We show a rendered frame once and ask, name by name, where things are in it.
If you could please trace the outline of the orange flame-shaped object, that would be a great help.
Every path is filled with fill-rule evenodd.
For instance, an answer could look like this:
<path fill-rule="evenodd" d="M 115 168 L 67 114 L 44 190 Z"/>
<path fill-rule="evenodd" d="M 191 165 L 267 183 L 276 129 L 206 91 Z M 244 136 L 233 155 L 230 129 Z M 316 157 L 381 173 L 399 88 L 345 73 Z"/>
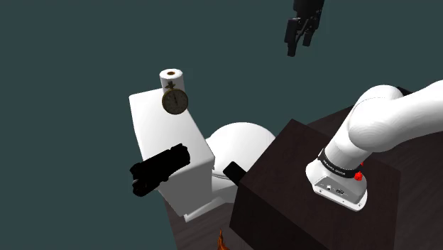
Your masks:
<path fill-rule="evenodd" d="M 219 236 L 217 239 L 217 250 L 230 250 L 224 242 L 224 237 L 221 229 L 219 230 Z"/>

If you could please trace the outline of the dark brown robot stand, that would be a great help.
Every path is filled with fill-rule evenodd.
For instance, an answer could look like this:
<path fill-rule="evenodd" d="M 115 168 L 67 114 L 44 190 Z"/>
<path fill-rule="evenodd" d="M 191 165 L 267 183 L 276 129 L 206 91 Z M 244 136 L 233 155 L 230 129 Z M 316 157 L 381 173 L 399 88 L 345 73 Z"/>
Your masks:
<path fill-rule="evenodd" d="M 443 250 L 443 132 L 367 158 L 358 212 L 313 191 L 306 165 L 347 114 L 289 121 L 242 177 L 231 228 L 253 250 Z"/>

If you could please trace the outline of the brass pocket watch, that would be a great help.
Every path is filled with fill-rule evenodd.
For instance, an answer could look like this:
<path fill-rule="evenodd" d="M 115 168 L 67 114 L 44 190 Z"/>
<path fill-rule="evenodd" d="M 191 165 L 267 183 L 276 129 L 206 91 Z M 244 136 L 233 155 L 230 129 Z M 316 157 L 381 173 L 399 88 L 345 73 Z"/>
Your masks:
<path fill-rule="evenodd" d="M 167 91 L 162 97 L 162 106 L 164 110 L 173 115 L 183 113 L 188 108 L 188 96 L 185 91 L 175 88 L 172 80 L 168 81 L 165 87 Z"/>

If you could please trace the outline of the black flashlight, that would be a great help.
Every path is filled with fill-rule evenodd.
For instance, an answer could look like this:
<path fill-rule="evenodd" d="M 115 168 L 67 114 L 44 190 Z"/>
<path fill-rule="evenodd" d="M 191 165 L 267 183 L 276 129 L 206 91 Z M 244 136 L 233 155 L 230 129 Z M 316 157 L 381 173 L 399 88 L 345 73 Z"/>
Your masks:
<path fill-rule="evenodd" d="M 190 164 L 190 154 L 186 146 L 179 143 L 130 168 L 133 176 L 133 194 L 143 197 L 152 192 L 181 168 Z"/>

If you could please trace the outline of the white toilet paper roll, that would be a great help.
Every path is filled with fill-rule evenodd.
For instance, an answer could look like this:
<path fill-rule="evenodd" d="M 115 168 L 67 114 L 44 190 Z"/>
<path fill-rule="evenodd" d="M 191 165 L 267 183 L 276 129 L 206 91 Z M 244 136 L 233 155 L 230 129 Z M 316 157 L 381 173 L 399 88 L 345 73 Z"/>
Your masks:
<path fill-rule="evenodd" d="M 183 73 L 181 70 L 175 68 L 165 69 L 160 72 L 159 77 L 164 93 L 171 89 L 185 90 Z"/>

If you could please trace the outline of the black phone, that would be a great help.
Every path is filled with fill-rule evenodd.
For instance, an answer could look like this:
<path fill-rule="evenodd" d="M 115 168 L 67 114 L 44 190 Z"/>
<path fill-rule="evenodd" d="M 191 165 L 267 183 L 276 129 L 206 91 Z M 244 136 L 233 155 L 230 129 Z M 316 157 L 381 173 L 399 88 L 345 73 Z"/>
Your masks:
<path fill-rule="evenodd" d="M 245 176 L 246 171 L 236 162 L 232 161 L 223 169 L 223 174 L 230 179 L 235 185 L 239 185 L 241 179 Z"/>

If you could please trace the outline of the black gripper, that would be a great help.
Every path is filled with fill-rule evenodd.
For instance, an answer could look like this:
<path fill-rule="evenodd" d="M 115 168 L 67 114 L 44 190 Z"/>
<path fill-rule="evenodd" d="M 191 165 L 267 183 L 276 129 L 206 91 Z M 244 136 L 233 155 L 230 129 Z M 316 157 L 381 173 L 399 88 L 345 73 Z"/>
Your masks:
<path fill-rule="evenodd" d="M 302 45 L 309 47 L 315 31 L 319 28 L 320 16 L 324 0 L 293 0 L 295 18 L 290 18 L 287 23 L 284 42 L 287 44 L 287 56 L 294 57 L 297 43 L 302 35 Z"/>

